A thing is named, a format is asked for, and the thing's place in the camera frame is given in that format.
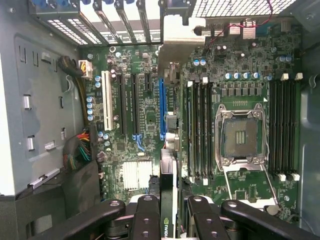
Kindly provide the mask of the long black expansion slot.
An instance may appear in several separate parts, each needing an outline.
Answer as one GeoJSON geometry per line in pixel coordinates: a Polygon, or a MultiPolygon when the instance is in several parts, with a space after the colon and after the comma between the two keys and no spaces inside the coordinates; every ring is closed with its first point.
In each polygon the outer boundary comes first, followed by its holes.
{"type": "Polygon", "coordinates": [[[122,74],[117,75],[119,83],[119,105],[120,105],[120,116],[121,125],[120,132],[123,136],[127,135],[127,103],[126,103],[126,83],[122,74]]]}
{"type": "Polygon", "coordinates": [[[131,74],[130,79],[133,135],[138,135],[140,133],[139,83],[136,74],[131,74]]]}

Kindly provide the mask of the green motherboard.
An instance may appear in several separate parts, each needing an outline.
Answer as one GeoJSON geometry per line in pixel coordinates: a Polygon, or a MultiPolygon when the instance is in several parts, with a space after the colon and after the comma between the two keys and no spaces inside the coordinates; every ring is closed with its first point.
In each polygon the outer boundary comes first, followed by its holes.
{"type": "MultiPolygon", "coordinates": [[[[265,167],[275,191],[279,212],[276,217],[286,220],[297,214],[298,181],[290,178],[291,167],[291,110],[289,133],[289,170],[281,181],[277,176],[277,83],[302,80],[299,46],[301,29],[293,26],[283,32],[278,25],[265,25],[260,29],[237,29],[217,34],[214,42],[196,48],[183,66],[186,79],[185,116],[183,118],[185,140],[183,143],[182,193],[210,197],[216,204],[230,199],[223,171],[215,160],[215,116],[219,104],[229,108],[250,109],[262,103],[266,115],[267,143],[269,146],[269,82],[273,87],[274,150],[273,173],[269,172],[270,146],[265,167]],[[195,176],[195,124],[194,85],[198,84],[198,164],[199,178],[195,176]],[[203,185],[202,164],[202,110],[201,84],[205,85],[205,125],[208,185],[203,185]],[[208,107],[207,89],[211,84],[212,98],[212,146],[213,180],[210,180],[208,163],[208,107]]],[[[91,47],[82,52],[83,60],[92,63],[93,81],[86,83],[88,123],[94,129],[84,142],[93,144],[99,165],[100,196],[103,200],[117,198],[129,202],[134,195],[160,193],[160,157],[164,141],[160,140],[160,104],[158,48],[156,46],[111,46],[91,47]],[[102,71],[110,72],[112,91],[113,129],[105,130],[102,71]],[[150,73],[152,91],[145,90],[145,74],[150,73]],[[121,110],[117,76],[125,80],[127,135],[121,134],[121,110]],[[138,79],[139,130],[133,135],[131,74],[138,79]],[[123,163],[151,161],[152,175],[147,189],[125,190],[123,163]]],[[[272,197],[263,171],[239,171],[227,173],[232,199],[249,200],[255,203],[272,197]]]]}

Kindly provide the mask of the white power connector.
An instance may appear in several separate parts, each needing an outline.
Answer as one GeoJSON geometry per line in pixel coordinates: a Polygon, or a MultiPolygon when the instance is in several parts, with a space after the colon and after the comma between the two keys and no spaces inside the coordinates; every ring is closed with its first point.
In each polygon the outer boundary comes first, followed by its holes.
{"type": "Polygon", "coordinates": [[[92,80],[93,78],[93,66],[92,63],[88,60],[78,60],[79,69],[82,71],[82,78],[87,80],[92,80]]]}

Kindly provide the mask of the black RAM slot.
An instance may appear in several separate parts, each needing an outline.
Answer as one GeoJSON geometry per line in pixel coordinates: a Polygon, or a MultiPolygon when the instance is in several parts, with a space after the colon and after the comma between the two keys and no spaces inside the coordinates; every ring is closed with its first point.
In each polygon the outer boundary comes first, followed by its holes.
{"type": "Polygon", "coordinates": [[[299,138],[299,107],[300,107],[300,92],[301,92],[301,79],[294,79],[290,82],[290,178],[295,181],[300,181],[300,174],[298,173],[299,164],[296,163],[296,148],[299,138]]]}
{"type": "Polygon", "coordinates": [[[286,178],[285,171],[283,169],[283,156],[284,156],[284,141],[285,141],[285,134],[284,131],[286,129],[286,93],[287,93],[287,87],[286,87],[287,81],[279,81],[277,83],[277,102],[276,102],[276,174],[279,177],[281,181],[283,181],[286,178]]]}
{"type": "Polygon", "coordinates": [[[208,176],[212,181],[214,178],[214,168],[213,168],[213,141],[212,141],[212,85],[209,84],[207,87],[207,129],[208,129],[208,176]]]}
{"type": "Polygon", "coordinates": [[[195,84],[193,87],[193,113],[194,113],[194,160],[195,160],[195,178],[199,178],[199,131],[198,131],[198,88],[195,84]]]}
{"type": "Polygon", "coordinates": [[[268,170],[273,174],[274,170],[274,81],[269,82],[269,163],[268,170]]]}
{"type": "Polygon", "coordinates": [[[206,86],[202,83],[200,89],[200,103],[201,103],[201,153],[202,153],[202,183],[204,186],[208,185],[207,176],[207,150],[206,150],[206,86]]]}
{"type": "Polygon", "coordinates": [[[284,94],[283,94],[283,117],[284,117],[284,173],[285,175],[289,172],[290,165],[290,100],[291,100],[291,90],[290,82],[287,80],[284,84],[284,94]]]}

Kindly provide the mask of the coin battery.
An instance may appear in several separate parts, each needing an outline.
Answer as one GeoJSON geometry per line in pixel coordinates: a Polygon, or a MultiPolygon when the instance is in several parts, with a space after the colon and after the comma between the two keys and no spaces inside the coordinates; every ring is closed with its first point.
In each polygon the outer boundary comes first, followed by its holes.
{"type": "Polygon", "coordinates": [[[265,211],[272,216],[275,216],[279,213],[280,211],[280,207],[276,204],[276,205],[267,205],[264,207],[265,211]]]}

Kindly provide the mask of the CPU socket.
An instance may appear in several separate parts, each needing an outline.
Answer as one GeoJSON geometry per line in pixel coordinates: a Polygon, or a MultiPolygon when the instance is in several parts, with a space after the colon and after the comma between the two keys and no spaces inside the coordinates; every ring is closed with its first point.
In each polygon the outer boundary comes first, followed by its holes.
{"type": "Polygon", "coordinates": [[[227,108],[219,104],[214,118],[214,153],[221,172],[264,171],[269,157],[263,104],[227,108]]]}

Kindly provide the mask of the blue expansion slot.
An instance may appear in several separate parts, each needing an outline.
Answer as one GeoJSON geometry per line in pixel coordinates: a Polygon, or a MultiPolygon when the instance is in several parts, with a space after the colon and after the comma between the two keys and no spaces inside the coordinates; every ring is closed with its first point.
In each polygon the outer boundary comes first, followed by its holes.
{"type": "Polygon", "coordinates": [[[166,120],[165,116],[167,113],[167,97],[166,97],[166,87],[164,84],[164,79],[160,78],[158,81],[159,86],[159,136],[160,140],[164,141],[166,136],[166,120]]]}

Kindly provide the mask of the black open PC case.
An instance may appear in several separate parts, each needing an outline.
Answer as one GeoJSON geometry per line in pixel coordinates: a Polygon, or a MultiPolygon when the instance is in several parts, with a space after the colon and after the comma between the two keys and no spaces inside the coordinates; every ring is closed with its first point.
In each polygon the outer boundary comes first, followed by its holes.
{"type": "MultiPolygon", "coordinates": [[[[34,40],[60,52],[57,67],[65,74],[68,87],[79,96],[83,125],[69,137],[62,148],[62,167],[51,176],[42,176],[38,184],[29,184],[25,190],[40,187],[62,172],[74,172],[89,164],[98,165],[96,147],[85,143],[94,129],[87,114],[86,84],[92,79],[82,78],[78,60],[83,60],[86,48],[121,46],[156,46],[163,43],[163,22],[168,15],[179,15],[185,21],[205,20],[205,26],[195,29],[197,35],[214,42],[218,34],[232,28],[258,30],[266,25],[279,26],[287,33],[291,27],[300,27],[299,71],[302,74],[299,101],[298,173],[296,214],[292,219],[278,219],[295,225],[320,237],[320,0],[145,0],[151,43],[147,43],[141,25],[137,0],[0,0],[0,39],[14,34],[34,40]]],[[[205,197],[210,204],[220,207],[210,197],[187,193],[183,196],[180,237],[175,240],[199,240],[189,237],[188,198],[205,197]]],[[[11,240],[17,230],[16,195],[0,194],[0,240],[11,240]]],[[[116,219],[95,230],[82,240],[129,240],[129,224],[136,212],[138,199],[151,195],[158,199],[161,220],[160,193],[134,195],[126,205],[125,219],[116,219]]]]}

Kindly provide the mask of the metal slot cover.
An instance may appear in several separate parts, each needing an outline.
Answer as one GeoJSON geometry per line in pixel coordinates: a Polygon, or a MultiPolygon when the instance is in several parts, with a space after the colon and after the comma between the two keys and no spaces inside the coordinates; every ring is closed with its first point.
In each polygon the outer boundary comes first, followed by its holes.
{"type": "Polygon", "coordinates": [[[152,40],[151,40],[151,34],[150,34],[149,21],[148,21],[147,12],[146,12],[146,1],[137,0],[136,6],[137,6],[139,17],[140,17],[140,23],[143,29],[145,42],[150,44],[152,40]]]}

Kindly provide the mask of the black air shroud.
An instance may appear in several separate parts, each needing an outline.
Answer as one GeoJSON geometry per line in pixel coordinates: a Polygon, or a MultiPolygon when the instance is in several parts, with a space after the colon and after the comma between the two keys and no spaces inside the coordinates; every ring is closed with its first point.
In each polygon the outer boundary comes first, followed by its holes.
{"type": "Polygon", "coordinates": [[[11,240],[27,240],[101,201],[98,164],[64,171],[35,190],[29,188],[15,201],[17,230],[11,240]]]}

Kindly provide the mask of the metal socket cover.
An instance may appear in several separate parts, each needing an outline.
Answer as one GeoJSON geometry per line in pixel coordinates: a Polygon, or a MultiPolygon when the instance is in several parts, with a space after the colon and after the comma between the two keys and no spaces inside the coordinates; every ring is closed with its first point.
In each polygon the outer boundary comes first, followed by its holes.
{"type": "Polygon", "coordinates": [[[269,199],[258,199],[256,202],[251,203],[249,200],[240,200],[240,202],[245,203],[253,208],[256,209],[260,209],[261,211],[263,210],[263,208],[265,206],[276,206],[278,205],[278,200],[277,200],[277,196],[275,193],[275,190],[273,189],[271,180],[269,178],[266,166],[264,163],[261,164],[253,164],[253,163],[247,163],[244,162],[243,160],[240,161],[236,161],[233,164],[230,165],[224,165],[222,167],[223,169],[223,174],[225,177],[225,181],[226,181],[226,186],[227,186],[227,190],[228,190],[228,194],[229,194],[229,199],[232,200],[233,199],[233,195],[232,195],[232,191],[230,188],[230,184],[229,184],[229,180],[228,180],[228,172],[237,172],[240,169],[246,169],[250,172],[252,171],[258,171],[258,172],[264,172],[265,178],[267,180],[267,183],[269,185],[269,190],[272,194],[272,197],[269,199]]]}

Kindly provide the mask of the silver chipset heatsink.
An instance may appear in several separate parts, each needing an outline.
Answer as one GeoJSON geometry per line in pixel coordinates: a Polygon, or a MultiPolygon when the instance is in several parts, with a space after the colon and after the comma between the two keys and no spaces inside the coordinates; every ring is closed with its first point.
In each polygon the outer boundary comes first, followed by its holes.
{"type": "Polygon", "coordinates": [[[149,188],[150,176],[153,174],[151,161],[126,161],[122,164],[123,186],[125,190],[143,190],[149,188]]]}

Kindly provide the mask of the white expansion slot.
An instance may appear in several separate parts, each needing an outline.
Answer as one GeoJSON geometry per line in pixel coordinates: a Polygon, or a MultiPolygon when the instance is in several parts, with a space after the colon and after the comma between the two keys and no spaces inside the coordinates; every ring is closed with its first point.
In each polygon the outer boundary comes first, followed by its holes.
{"type": "Polygon", "coordinates": [[[104,130],[111,131],[113,129],[111,73],[107,70],[102,71],[101,78],[104,130]]]}

